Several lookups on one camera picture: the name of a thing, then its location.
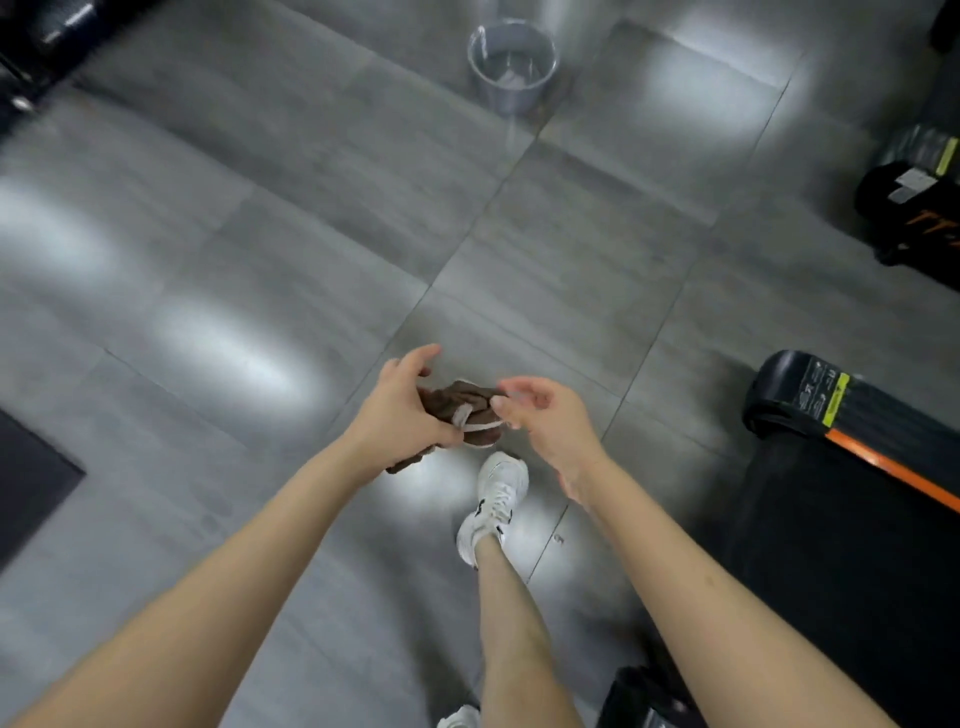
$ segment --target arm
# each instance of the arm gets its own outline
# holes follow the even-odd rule
[[[533,377],[500,387],[511,397],[494,409],[530,431],[610,540],[712,728],[896,728],[607,456],[575,393]]]
[[[384,468],[463,434],[423,411],[417,376],[440,347],[387,362],[347,432],[266,507],[94,650],[14,728],[215,726],[326,530]]]

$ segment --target white sneaker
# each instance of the white sneaker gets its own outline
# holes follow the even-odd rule
[[[527,464],[506,452],[495,452],[487,458],[477,475],[477,509],[464,520],[457,533],[460,557],[476,567],[473,550],[489,533],[501,544],[514,511],[527,495],[530,474]]]
[[[437,728],[480,728],[480,711],[472,705],[465,705],[437,723]]]

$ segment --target treadmill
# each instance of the treadmill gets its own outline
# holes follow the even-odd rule
[[[760,442],[711,550],[900,728],[960,725],[960,434],[795,351],[743,423]],[[663,648],[617,672],[597,726],[706,724]]]

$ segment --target left hand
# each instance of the left hand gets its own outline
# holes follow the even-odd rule
[[[420,403],[417,377],[430,374],[427,363],[439,353],[440,345],[430,344],[384,364],[376,386],[344,433],[380,471],[432,445],[450,448],[464,441],[462,431],[428,415]]]

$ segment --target shoelace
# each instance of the shoelace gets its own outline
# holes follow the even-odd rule
[[[498,482],[497,485],[500,487],[490,499],[490,512],[498,521],[509,523],[514,517],[514,509],[510,507],[510,501],[514,499],[514,487],[503,482]]]

